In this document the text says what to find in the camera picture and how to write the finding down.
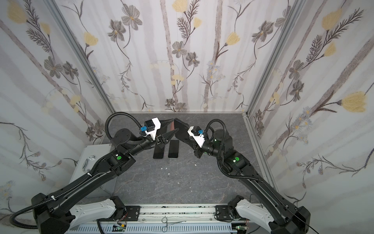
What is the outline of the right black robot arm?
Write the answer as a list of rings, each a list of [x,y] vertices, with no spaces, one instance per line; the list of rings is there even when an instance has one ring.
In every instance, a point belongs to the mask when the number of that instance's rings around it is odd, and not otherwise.
[[[278,193],[251,162],[234,149],[232,137],[222,120],[213,119],[202,129],[175,119],[174,128],[177,139],[189,145],[196,157],[204,154],[215,157],[223,175],[239,180],[262,203],[256,206],[237,196],[231,206],[239,217],[253,221],[270,234],[306,234],[311,230],[310,212]]]

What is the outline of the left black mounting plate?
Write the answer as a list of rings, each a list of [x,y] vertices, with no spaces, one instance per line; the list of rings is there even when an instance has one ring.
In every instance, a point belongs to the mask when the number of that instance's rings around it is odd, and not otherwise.
[[[119,222],[129,222],[129,221],[138,221],[140,215],[140,206],[126,206],[120,208],[116,214],[116,221]]]

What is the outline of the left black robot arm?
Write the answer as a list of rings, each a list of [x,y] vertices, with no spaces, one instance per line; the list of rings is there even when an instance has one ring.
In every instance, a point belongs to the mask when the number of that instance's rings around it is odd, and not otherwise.
[[[135,136],[126,128],[111,136],[109,125],[116,116],[130,118],[137,125],[140,136]],[[22,229],[39,230],[41,234],[64,234],[77,218],[70,210],[95,189],[127,171],[135,163],[134,156],[152,149],[155,145],[168,144],[178,130],[162,134],[161,129],[173,122],[173,119],[153,118],[140,124],[134,116],[126,112],[110,115],[104,128],[107,138],[115,148],[102,156],[88,172],[62,189],[48,195],[40,193],[34,196],[31,206],[10,216],[10,224]]]

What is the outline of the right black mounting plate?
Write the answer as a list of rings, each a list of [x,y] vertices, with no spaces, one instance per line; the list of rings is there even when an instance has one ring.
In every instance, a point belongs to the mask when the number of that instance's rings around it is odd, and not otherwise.
[[[216,205],[214,218],[221,222],[232,222],[235,219],[235,210],[229,205]]]

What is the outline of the metal scissors forceps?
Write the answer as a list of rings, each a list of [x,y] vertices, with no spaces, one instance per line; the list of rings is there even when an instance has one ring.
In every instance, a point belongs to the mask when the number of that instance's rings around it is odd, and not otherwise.
[[[167,217],[163,217],[161,222],[164,224],[161,231],[163,233],[166,233],[168,231],[169,226],[175,225],[175,224],[180,224],[180,223],[185,223],[186,221],[183,220],[183,221],[169,222]]]

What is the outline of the black mounting plate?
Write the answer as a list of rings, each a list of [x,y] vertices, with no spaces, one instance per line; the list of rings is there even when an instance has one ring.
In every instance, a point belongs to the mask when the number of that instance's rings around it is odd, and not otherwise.
[[[235,210],[229,205],[216,205],[214,218],[221,222],[232,222],[235,219]]]
[[[116,214],[116,221],[119,222],[129,222],[129,221],[138,221],[140,215],[140,206],[126,206],[120,208]]]

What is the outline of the silver metal case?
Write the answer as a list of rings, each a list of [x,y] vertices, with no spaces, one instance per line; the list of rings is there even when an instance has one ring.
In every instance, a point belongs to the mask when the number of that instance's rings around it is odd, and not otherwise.
[[[94,166],[94,164],[106,154],[110,153],[114,149],[112,144],[100,144],[100,145],[90,145],[84,148],[70,182],[75,181]],[[114,193],[116,186],[116,178],[102,184],[100,187],[96,188],[86,198],[99,198],[111,196]]]

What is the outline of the pink phone case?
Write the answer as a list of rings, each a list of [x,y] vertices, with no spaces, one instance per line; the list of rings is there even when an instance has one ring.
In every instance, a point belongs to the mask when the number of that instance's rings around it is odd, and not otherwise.
[[[175,129],[175,121],[173,121],[171,124],[170,124],[170,130],[173,131]]]

